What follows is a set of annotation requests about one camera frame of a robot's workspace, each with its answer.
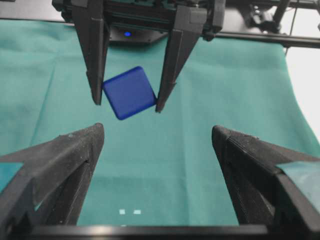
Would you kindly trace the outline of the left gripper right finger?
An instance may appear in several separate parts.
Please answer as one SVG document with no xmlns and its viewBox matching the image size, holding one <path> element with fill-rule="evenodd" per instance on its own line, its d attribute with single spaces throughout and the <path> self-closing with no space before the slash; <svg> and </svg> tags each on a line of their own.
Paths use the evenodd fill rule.
<svg viewBox="0 0 320 240">
<path fill-rule="evenodd" d="M 320 212 L 285 171 L 317 157 L 216 125 L 212 147 L 242 235 L 318 235 Z"/>
</svg>

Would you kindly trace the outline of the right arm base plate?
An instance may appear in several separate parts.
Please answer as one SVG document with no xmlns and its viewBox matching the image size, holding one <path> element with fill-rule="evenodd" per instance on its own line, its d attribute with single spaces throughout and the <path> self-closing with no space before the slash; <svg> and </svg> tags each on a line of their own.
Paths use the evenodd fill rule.
<svg viewBox="0 0 320 240">
<path fill-rule="evenodd" d="M 111 25 L 107 28 L 109 43 L 115 46 L 148 46 L 168 36 L 167 32 L 151 29 L 124 28 Z"/>
</svg>

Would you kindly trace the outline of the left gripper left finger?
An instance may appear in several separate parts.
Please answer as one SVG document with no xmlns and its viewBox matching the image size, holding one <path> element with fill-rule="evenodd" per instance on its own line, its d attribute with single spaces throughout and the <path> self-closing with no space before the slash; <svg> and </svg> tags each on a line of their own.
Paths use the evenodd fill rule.
<svg viewBox="0 0 320 240">
<path fill-rule="evenodd" d="M 104 140 L 104 126 L 96 123 L 1 156 L 2 164 L 20 164 L 0 192 L 1 237 L 40 225 L 75 225 Z"/>
</svg>

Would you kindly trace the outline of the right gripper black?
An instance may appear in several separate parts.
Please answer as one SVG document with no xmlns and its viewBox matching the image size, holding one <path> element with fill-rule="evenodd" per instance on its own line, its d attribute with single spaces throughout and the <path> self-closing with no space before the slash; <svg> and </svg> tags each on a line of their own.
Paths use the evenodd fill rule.
<svg viewBox="0 0 320 240">
<path fill-rule="evenodd" d="M 102 101 L 109 26 L 169 33 L 155 111 L 160 113 L 200 36 L 210 41 L 223 28 L 224 0 L 54 0 L 74 23 L 91 96 Z"/>
</svg>

